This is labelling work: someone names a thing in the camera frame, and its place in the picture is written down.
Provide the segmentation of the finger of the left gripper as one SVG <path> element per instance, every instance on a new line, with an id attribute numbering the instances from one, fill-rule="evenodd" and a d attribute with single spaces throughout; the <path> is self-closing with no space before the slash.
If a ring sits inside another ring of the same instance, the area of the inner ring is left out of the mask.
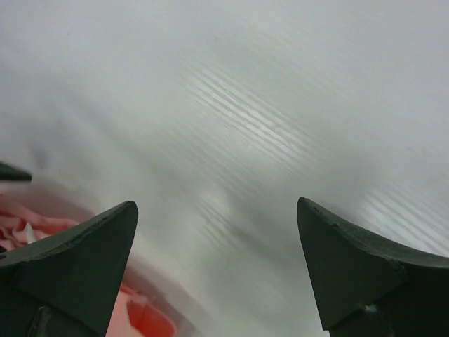
<path id="1" fill-rule="evenodd" d="M 0 162 L 0 181 L 6 182 L 29 182 L 32 174 L 15 166 Z"/>

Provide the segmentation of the pink pleated skirt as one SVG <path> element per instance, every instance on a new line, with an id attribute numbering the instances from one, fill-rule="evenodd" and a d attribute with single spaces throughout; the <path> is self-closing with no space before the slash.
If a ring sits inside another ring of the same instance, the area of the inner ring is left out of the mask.
<path id="1" fill-rule="evenodd" d="M 78 223 L 49 218 L 19 204 L 1 207 L 1 247 L 7 251 L 67 230 Z M 146 296 L 121 284 L 107 336 L 174 336 L 175 324 L 156 309 Z"/>

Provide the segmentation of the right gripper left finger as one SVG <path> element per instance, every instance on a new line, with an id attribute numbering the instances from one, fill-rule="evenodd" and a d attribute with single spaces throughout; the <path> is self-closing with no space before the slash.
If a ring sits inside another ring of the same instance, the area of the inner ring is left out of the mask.
<path id="1" fill-rule="evenodd" d="M 137 222 L 126 201 L 1 253 L 1 335 L 105 336 Z"/>

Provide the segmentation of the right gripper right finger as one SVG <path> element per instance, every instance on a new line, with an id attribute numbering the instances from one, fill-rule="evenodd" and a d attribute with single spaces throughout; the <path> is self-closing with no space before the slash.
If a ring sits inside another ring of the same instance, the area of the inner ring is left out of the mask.
<path id="1" fill-rule="evenodd" d="M 324 331 L 448 335 L 448 258 L 393 242 L 304 197 L 297 224 Z"/>

